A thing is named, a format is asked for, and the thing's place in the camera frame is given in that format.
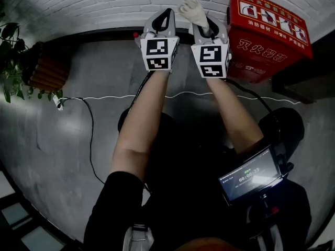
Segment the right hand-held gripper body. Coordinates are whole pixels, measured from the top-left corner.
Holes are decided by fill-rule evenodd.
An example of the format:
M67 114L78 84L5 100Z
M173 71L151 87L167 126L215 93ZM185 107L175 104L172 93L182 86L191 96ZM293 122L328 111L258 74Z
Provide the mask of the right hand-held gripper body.
M225 35L194 35L192 53L202 78L226 78L232 54Z

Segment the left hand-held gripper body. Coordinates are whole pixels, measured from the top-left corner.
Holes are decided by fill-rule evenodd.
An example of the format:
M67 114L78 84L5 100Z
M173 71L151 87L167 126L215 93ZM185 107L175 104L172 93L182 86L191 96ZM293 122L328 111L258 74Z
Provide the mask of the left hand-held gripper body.
M156 32L145 29L141 35L140 49L146 70L171 72L179 40L175 30Z

